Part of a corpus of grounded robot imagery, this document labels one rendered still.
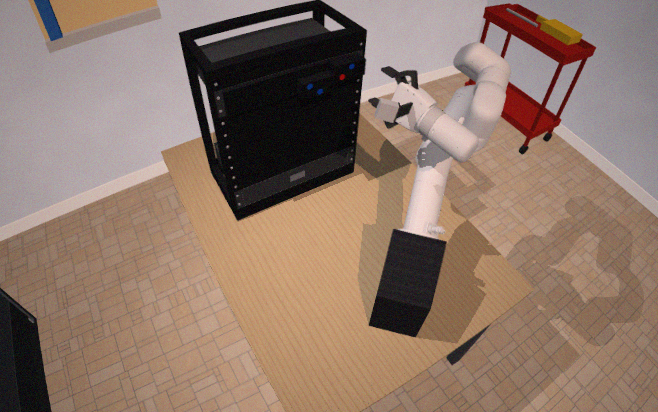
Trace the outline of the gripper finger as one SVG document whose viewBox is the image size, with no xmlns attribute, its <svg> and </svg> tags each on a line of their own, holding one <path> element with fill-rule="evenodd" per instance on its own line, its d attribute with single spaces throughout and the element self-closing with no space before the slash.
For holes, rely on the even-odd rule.
<svg viewBox="0 0 658 412">
<path fill-rule="evenodd" d="M 399 85 L 401 82 L 408 84 L 406 77 L 403 76 L 410 76 L 411 77 L 411 86 L 414 87 L 415 89 L 418 89 L 418 75 L 416 70 L 406 70 L 402 72 L 398 72 L 397 70 L 393 69 L 390 66 L 383 67 L 381 68 L 381 71 L 391 78 L 395 78 L 397 84 Z M 401 77 L 401 78 L 400 78 Z"/>
<path fill-rule="evenodd" d="M 376 97 L 374 97 L 374 98 L 370 98 L 370 99 L 368 100 L 368 102 L 370 102 L 370 103 L 372 104 L 372 106 L 374 106 L 375 108 L 377 108 L 377 105 L 378 105 L 378 103 L 379 103 L 379 99 L 376 98 Z M 395 123 L 390 123 L 390 122 L 386 122 L 386 121 L 384 121 L 384 122 L 385 122 L 385 125 L 386 125 L 386 127 L 387 127 L 388 129 L 390 129 L 390 128 L 392 128 L 392 127 L 394 127 L 395 125 L 398 124 L 397 122 L 395 122 Z"/>
</svg>

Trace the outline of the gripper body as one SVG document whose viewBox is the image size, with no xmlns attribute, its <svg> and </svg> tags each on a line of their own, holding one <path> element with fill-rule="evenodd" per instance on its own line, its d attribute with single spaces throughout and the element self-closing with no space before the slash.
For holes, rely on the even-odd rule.
<svg viewBox="0 0 658 412">
<path fill-rule="evenodd" d="M 397 86 L 391 101 L 399 102 L 400 106 L 408 102 L 413 103 L 409 114 L 397 118 L 396 122 L 415 133 L 419 133 L 418 129 L 422 119 L 432 108 L 437 107 L 438 103 L 419 85 L 418 89 L 410 85 L 410 80 L 408 84 L 401 82 Z"/>
</svg>

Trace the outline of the black server rack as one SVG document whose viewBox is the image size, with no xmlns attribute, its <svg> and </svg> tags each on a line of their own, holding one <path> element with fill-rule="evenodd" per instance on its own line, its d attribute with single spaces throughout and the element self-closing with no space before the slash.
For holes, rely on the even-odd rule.
<svg viewBox="0 0 658 412">
<path fill-rule="evenodd" d="M 194 41 L 310 11 L 313 18 L 201 46 Z M 330 32 L 323 13 L 345 28 Z M 237 221 L 354 172 L 366 36 L 321 0 L 181 32 L 209 167 Z"/>
</svg>

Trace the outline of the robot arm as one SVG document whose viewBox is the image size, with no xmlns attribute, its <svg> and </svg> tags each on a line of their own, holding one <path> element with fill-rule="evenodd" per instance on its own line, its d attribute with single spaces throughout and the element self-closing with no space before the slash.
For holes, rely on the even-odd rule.
<svg viewBox="0 0 658 412">
<path fill-rule="evenodd" d="M 445 234 L 438 220 L 452 160 L 463 163 L 487 144 L 502 114 L 511 74 L 508 62 L 480 42 L 463 46 L 453 64 L 476 87 L 458 88 L 444 111 L 434 107 L 422 119 L 418 131 L 423 142 L 416 153 L 414 184 L 404 227 L 397 229 L 435 239 Z M 375 119 L 395 123 L 409 114 L 412 105 L 380 98 Z"/>
</svg>

